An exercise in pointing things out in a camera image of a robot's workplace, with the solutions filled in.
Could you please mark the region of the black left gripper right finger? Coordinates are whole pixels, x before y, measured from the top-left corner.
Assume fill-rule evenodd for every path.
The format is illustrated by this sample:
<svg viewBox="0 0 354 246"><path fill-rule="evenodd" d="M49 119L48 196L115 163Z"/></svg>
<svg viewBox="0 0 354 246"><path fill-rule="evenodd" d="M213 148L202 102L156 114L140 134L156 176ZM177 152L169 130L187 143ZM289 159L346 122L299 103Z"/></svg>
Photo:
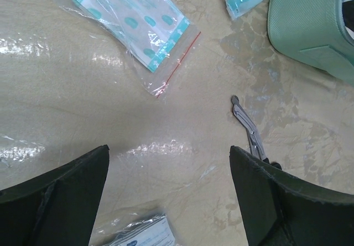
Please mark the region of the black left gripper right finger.
<svg viewBox="0 0 354 246"><path fill-rule="evenodd" d="M249 245L353 245L353 195L311 184L230 148Z"/></svg>

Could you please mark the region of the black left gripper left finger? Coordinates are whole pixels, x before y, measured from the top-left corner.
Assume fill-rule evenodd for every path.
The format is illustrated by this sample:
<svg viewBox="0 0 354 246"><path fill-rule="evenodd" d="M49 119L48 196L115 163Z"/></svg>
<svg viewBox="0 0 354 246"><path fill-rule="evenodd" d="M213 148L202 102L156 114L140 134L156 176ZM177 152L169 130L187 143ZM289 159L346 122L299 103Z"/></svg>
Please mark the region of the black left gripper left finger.
<svg viewBox="0 0 354 246"><path fill-rule="evenodd" d="M109 164L102 145L1 190L1 245L88 245Z"/></svg>

